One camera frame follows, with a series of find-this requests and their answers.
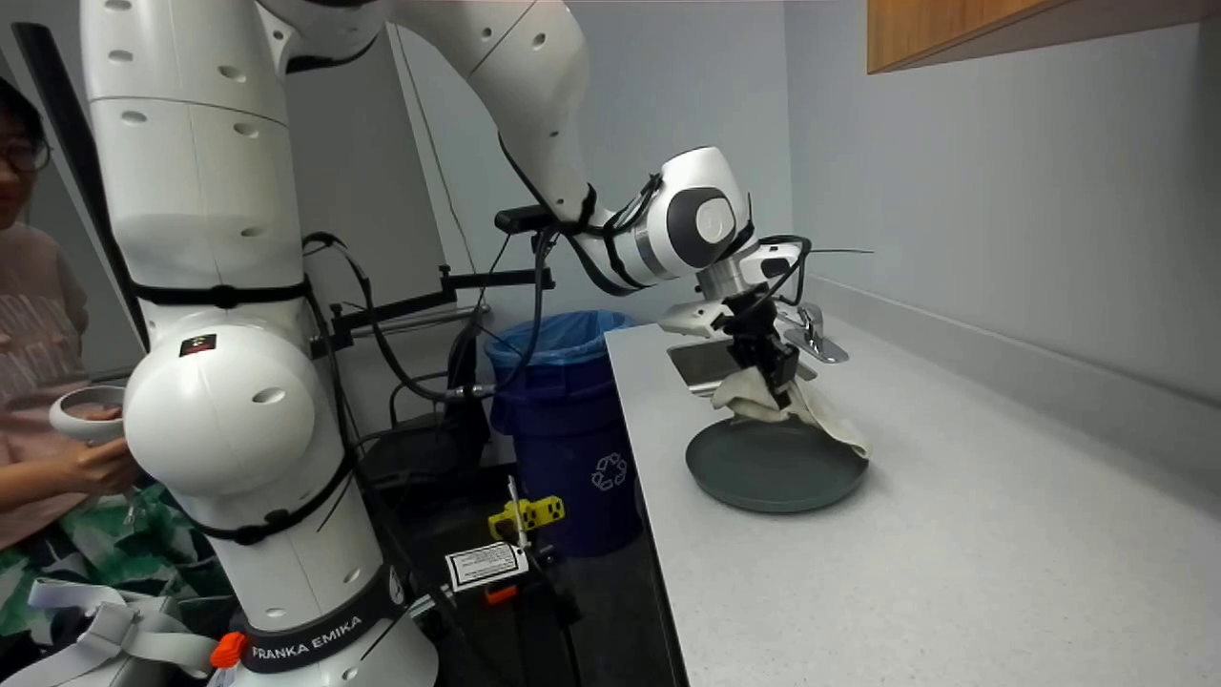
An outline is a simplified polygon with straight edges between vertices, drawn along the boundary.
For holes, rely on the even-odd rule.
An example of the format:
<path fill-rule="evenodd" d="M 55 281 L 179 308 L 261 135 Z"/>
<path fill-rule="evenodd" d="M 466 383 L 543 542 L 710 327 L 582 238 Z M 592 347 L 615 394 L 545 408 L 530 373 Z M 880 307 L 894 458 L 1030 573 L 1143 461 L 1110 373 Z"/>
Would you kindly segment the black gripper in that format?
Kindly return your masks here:
<path fill-rule="evenodd" d="M 770 293 L 747 290 L 730 296 L 724 333 L 732 360 L 741 366 L 758 366 L 768 398 L 788 405 L 796 360 L 788 360 L 788 347 L 779 338 Z"/>

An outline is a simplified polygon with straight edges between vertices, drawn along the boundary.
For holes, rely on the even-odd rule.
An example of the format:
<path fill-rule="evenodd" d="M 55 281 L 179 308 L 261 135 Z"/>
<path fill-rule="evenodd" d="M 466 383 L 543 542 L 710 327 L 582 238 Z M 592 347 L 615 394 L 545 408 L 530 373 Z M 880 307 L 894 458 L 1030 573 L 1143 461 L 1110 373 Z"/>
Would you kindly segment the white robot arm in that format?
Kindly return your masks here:
<path fill-rule="evenodd" d="M 106 219 L 150 352 L 120 400 L 138 464 L 214 545 L 245 646 L 217 687 L 433 687 L 354 450 L 310 352 L 284 75 L 431 41 L 489 112 L 530 202 L 605 293 L 695 275 L 714 293 L 758 244 L 714 144 L 620 209 L 579 160 L 588 46 L 563 0 L 81 0 L 81 71 Z"/>

